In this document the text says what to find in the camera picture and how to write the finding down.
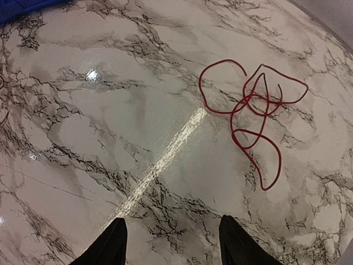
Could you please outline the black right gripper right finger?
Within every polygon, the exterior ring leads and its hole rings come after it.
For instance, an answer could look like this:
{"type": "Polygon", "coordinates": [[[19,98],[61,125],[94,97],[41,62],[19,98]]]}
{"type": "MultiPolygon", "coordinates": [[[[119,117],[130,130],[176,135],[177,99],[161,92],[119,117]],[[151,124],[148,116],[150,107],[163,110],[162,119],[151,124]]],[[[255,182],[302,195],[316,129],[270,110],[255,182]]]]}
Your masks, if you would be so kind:
{"type": "Polygon", "coordinates": [[[224,215],[219,226],[222,264],[282,265],[240,226],[230,215],[224,215]]]}

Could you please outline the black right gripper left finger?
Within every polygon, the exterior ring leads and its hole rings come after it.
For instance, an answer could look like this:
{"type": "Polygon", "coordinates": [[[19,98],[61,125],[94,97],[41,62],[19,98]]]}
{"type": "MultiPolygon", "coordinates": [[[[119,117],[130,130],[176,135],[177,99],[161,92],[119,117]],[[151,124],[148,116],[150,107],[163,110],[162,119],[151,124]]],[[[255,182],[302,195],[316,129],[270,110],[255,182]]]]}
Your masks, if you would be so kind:
{"type": "Polygon", "coordinates": [[[126,264],[127,227],[125,219],[115,218],[98,238],[70,265],[126,264]]]}

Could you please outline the blue three-compartment plastic bin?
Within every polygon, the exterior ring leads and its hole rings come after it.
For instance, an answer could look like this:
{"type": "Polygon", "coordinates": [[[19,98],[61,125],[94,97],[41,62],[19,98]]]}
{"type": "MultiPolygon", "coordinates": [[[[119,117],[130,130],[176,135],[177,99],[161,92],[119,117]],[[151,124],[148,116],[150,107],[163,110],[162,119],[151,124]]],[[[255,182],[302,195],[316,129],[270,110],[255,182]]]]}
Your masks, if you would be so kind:
{"type": "Polygon", "coordinates": [[[65,2],[67,0],[1,0],[0,24],[4,25],[21,15],[27,15],[65,2]]]}

